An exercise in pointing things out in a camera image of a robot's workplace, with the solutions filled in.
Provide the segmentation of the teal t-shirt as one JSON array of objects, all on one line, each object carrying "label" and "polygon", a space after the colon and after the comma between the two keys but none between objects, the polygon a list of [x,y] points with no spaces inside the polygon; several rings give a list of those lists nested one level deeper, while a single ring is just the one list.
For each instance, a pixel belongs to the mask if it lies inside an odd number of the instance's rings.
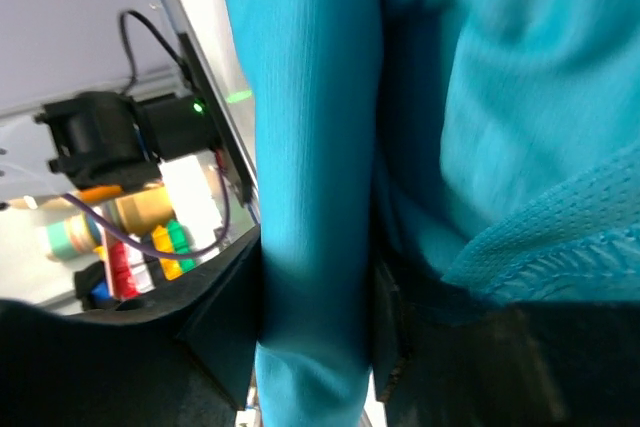
[{"label": "teal t-shirt", "polygon": [[639,0],[226,0],[255,98],[268,426],[353,426],[369,213],[475,299],[639,297]]}]

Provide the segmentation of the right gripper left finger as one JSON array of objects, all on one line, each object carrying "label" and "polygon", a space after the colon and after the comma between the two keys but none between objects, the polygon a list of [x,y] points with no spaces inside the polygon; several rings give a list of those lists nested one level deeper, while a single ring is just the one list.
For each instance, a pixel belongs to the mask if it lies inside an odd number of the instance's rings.
[{"label": "right gripper left finger", "polygon": [[1,304],[5,426],[231,426],[259,331],[260,231],[110,310]]}]

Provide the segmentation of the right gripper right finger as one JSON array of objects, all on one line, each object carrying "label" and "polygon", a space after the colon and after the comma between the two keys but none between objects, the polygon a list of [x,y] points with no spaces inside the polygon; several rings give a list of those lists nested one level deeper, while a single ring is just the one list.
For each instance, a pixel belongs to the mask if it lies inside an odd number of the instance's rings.
[{"label": "right gripper right finger", "polygon": [[391,426],[635,426],[639,307],[495,307],[377,257],[372,366]]}]

